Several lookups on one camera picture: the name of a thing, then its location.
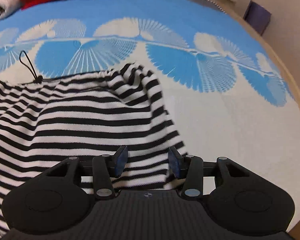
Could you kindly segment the purple box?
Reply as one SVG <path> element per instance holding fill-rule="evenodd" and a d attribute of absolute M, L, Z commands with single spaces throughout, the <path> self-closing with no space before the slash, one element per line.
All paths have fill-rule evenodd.
<path fill-rule="evenodd" d="M 271 13 L 254 1 L 250 1 L 243 20 L 253 27 L 262 36 L 271 20 Z"/>

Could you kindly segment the blue white patterned bedspread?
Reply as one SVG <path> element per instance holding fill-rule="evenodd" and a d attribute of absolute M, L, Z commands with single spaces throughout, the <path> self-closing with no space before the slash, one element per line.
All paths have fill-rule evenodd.
<path fill-rule="evenodd" d="M 267 52 L 207 0 L 66 0 L 0 21 L 14 85 L 137 63 L 159 79 L 186 154 L 226 156 L 285 189 L 300 220 L 300 110 Z"/>

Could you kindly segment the striped white hooded top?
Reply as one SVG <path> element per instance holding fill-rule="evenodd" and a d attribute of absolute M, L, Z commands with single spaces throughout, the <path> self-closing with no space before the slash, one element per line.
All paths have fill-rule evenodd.
<path fill-rule="evenodd" d="M 137 63 L 40 82 L 0 80 L 0 238 L 8 231 L 4 197 L 68 157 L 90 161 L 128 148 L 117 190 L 180 185 L 168 149 L 186 148 L 165 106 L 156 74 Z"/>

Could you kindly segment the wooden bed frame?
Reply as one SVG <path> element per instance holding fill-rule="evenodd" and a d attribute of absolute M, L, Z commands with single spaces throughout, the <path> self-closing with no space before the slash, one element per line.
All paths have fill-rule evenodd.
<path fill-rule="evenodd" d="M 300 88 L 297 85 L 292 74 L 289 72 L 288 68 L 285 66 L 284 62 L 279 58 L 279 56 L 274 52 L 271 46 L 248 24 L 246 23 L 227 3 L 222 1 L 217 2 L 222 9 L 225 10 L 234 20 L 236 20 L 255 40 L 257 40 L 264 50 L 269 55 L 273 63 L 278 67 L 281 76 L 288 83 L 292 95 L 295 98 L 296 103 L 300 109 Z"/>

